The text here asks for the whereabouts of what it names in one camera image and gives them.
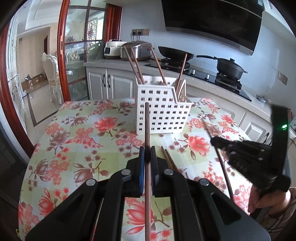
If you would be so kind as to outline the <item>person's right hand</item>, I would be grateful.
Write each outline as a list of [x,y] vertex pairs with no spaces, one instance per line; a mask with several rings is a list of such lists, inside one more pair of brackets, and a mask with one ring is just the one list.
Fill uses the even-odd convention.
[[259,189],[252,185],[248,203],[248,212],[253,213],[255,209],[269,207],[269,215],[279,214],[286,211],[291,203],[290,190],[283,192],[278,190],[268,193],[260,198]]

